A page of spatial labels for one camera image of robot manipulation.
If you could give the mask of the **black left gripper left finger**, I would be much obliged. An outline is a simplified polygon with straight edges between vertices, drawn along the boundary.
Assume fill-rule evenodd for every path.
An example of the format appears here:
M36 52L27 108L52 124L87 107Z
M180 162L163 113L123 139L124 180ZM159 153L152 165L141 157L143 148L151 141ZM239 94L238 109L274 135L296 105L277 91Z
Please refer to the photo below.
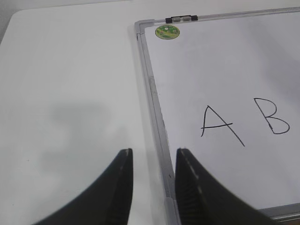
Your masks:
M133 151L120 150L79 196L39 225L126 225L133 196Z

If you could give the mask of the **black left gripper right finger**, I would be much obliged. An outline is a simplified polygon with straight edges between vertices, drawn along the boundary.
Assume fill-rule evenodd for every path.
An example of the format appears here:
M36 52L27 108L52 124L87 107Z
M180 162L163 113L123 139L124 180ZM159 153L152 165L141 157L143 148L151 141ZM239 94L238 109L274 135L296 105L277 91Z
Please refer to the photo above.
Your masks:
M177 149L175 194L183 225L275 225L222 186L188 149Z

